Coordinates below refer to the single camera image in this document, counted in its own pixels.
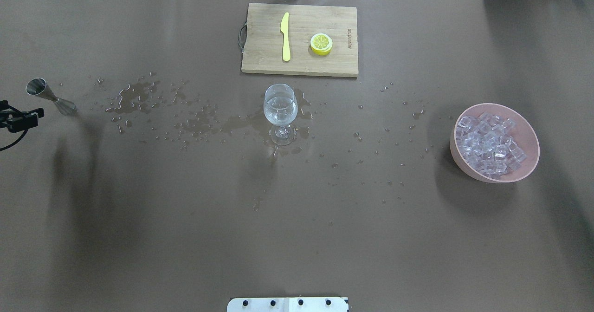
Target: ice cube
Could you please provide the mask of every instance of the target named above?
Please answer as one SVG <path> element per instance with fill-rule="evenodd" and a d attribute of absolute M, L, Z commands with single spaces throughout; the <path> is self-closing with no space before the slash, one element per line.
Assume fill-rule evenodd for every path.
<path fill-rule="evenodd" d="M 472 124 L 472 118 L 470 116 L 462 116 L 458 121 L 458 126 L 463 129 L 470 128 Z"/>
<path fill-rule="evenodd" d="M 491 127 L 489 126 L 489 124 L 487 122 L 485 122 L 484 120 L 481 120 L 481 122 L 479 122 L 477 124 L 477 132 L 481 135 L 485 135 L 487 134 L 489 131 L 491 130 Z"/>
<path fill-rule="evenodd" d="M 501 124 L 501 126 L 503 126 L 503 129 L 505 130 L 505 134 L 508 134 L 511 129 L 516 127 L 516 122 L 514 122 L 513 119 L 508 118 Z"/>
<path fill-rule="evenodd" d="M 487 120 L 489 120 L 491 117 L 493 116 L 492 113 L 488 113 L 488 112 L 484 112 L 481 113 L 481 115 L 479 116 L 479 119 L 486 122 Z"/>
<path fill-rule="evenodd" d="M 493 115 L 491 116 L 488 120 L 486 120 L 486 122 L 491 126 L 496 126 L 496 125 L 501 125 L 503 124 L 503 118 L 497 116 L 497 115 Z"/>

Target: brown table surface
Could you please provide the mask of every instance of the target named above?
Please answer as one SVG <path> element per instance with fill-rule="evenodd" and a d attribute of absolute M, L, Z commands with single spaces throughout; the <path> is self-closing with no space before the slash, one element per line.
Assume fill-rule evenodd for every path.
<path fill-rule="evenodd" d="M 358 79 L 241 73 L 251 1 L 286 2 L 0 0 L 0 99 L 46 111 L 0 153 L 0 310 L 594 310 L 594 0 L 288 1 L 358 8 Z M 35 77 L 78 117 L 27 96 Z M 310 105 L 273 156 L 278 82 Z M 128 83 L 144 109 L 104 111 Z M 454 120 L 482 102 L 536 130 L 524 181 L 454 164 Z"/>

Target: black cable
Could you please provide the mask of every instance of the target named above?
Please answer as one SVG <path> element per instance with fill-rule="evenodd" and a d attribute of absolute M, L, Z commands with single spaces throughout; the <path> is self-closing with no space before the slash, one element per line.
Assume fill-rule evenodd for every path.
<path fill-rule="evenodd" d="M 7 104 L 7 106 L 15 113 L 18 113 L 22 118 L 25 118 L 25 115 L 21 111 L 19 111 L 18 109 L 15 109 L 11 105 Z M 17 143 L 19 143 L 19 141 L 21 141 L 25 137 L 25 135 L 27 134 L 27 131 L 28 131 L 28 129 L 25 129 L 18 139 L 13 141 L 13 143 L 11 143 L 10 145 L 2 147 L 0 149 L 0 151 L 4 151 L 4 150 L 10 149 L 11 147 L 15 146 Z"/>

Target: yellow knife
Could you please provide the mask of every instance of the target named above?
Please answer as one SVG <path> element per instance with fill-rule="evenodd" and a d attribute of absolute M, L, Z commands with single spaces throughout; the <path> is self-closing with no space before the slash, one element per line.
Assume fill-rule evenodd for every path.
<path fill-rule="evenodd" d="M 291 60 L 291 49 L 289 48 L 289 13 L 284 13 L 280 21 L 280 32 L 283 33 L 283 60 Z"/>

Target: metal jigger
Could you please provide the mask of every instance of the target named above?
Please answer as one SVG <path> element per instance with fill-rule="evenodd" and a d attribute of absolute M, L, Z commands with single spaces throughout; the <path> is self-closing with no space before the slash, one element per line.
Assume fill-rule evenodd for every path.
<path fill-rule="evenodd" d="M 32 79 L 27 83 L 27 94 L 52 101 L 62 115 L 74 115 L 78 111 L 74 103 L 56 97 L 42 78 Z"/>

